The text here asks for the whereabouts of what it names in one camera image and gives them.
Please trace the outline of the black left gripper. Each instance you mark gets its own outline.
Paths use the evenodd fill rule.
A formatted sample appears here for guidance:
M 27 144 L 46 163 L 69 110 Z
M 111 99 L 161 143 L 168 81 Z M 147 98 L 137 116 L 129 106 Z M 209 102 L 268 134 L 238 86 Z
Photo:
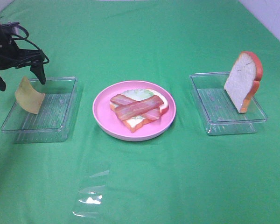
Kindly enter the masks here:
M 19 22 L 0 24 L 0 70 L 29 66 L 30 71 L 35 74 L 40 83 L 45 84 L 43 66 L 46 64 L 46 55 L 36 44 L 29 41 L 28 37 L 28 31 Z M 25 41 L 35 49 L 21 49 L 16 41 Z M 0 77 L 0 91 L 5 91 L 5 89 L 6 83 Z

